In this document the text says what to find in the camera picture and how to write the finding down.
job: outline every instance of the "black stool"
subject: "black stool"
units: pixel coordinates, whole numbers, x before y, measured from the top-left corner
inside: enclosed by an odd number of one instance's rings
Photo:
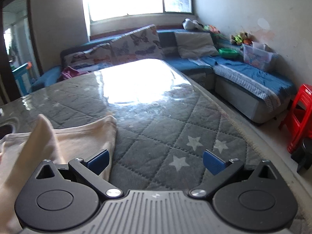
[[[299,146],[292,154],[291,159],[298,163],[297,173],[304,167],[308,170],[312,165],[312,139],[305,137]]]

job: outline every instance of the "green plastic bowl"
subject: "green plastic bowl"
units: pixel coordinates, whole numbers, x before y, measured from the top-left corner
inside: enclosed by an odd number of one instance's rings
[[[230,48],[220,48],[219,54],[226,59],[236,59],[239,56],[239,53],[236,50]]]

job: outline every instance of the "silver screw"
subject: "silver screw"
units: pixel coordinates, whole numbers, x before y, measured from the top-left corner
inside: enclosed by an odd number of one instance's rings
[[[122,194],[122,191],[117,188],[111,188],[106,191],[106,195],[109,197],[118,197]]]
[[[194,197],[204,197],[206,194],[207,192],[203,189],[194,189],[191,191],[191,195]]]

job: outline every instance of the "brown door frame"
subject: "brown door frame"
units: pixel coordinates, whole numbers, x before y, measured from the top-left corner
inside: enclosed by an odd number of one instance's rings
[[[15,83],[14,76],[12,74],[11,68],[9,66],[9,59],[6,52],[4,36],[3,36],[3,14],[2,8],[13,2],[14,0],[0,0],[0,75],[7,91],[7,94],[11,101],[18,99],[21,97],[18,87]],[[30,38],[32,42],[32,49],[34,51],[35,60],[38,66],[38,70],[40,75],[43,75],[43,69],[39,60],[39,55],[36,47],[33,24],[32,24],[32,12],[31,12],[31,0],[27,0],[27,18],[29,25]]]

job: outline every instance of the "clear plastic bin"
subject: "clear plastic bin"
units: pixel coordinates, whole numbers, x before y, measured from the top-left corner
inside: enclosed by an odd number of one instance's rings
[[[276,59],[278,58],[277,53],[267,52],[248,45],[243,46],[245,63],[265,72],[269,72],[274,69]]]
[[[259,48],[261,50],[266,50],[266,44],[262,44],[259,42],[252,41],[252,47]]]

